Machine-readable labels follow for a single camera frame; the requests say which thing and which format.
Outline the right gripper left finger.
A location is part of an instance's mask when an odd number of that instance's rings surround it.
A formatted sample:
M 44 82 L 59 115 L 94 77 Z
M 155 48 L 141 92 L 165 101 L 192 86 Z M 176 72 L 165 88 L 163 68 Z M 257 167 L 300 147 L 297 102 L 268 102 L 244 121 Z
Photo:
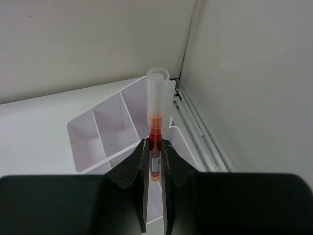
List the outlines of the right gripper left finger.
M 105 174 L 104 234 L 146 232 L 149 186 L 149 141 Z

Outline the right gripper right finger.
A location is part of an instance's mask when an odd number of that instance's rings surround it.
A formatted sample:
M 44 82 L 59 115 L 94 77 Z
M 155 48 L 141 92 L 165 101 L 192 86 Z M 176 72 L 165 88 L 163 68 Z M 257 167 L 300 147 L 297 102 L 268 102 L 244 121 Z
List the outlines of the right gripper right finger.
M 194 235 L 196 216 L 190 174 L 195 171 L 168 140 L 161 143 L 161 186 L 164 233 Z

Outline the red pen with clear cap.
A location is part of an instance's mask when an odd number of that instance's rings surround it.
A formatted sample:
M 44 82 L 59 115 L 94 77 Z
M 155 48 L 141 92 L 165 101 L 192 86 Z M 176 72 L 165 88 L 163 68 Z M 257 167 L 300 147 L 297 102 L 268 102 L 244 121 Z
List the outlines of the red pen with clear cap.
M 150 177 L 156 182 L 161 171 L 161 142 L 170 126 L 176 82 L 162 68 L 147 73 L 147 123 L 149 127 Z

